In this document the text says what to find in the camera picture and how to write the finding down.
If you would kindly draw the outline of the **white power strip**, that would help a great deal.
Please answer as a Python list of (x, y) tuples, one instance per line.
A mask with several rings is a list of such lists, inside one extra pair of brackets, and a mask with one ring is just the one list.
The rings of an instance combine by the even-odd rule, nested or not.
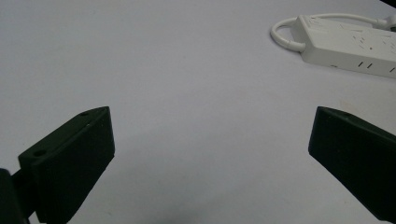
[(291, 33), (307, 63), (396, 78), (396, 33), (305, 15)]

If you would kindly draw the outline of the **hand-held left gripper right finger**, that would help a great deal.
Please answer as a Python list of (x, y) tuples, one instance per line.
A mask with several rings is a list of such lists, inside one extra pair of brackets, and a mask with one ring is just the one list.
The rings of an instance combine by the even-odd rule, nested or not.
[(308, 152), (377, 219), (396, 223), (396, 135), (320, 106)]

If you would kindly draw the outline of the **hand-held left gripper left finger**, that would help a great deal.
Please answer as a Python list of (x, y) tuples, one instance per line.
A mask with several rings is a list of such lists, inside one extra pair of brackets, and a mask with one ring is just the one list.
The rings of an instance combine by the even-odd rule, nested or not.
[(18, 156), (13, 176), (21, 211), (66, 224), (115, 155), (110, 109), (81, 112)]

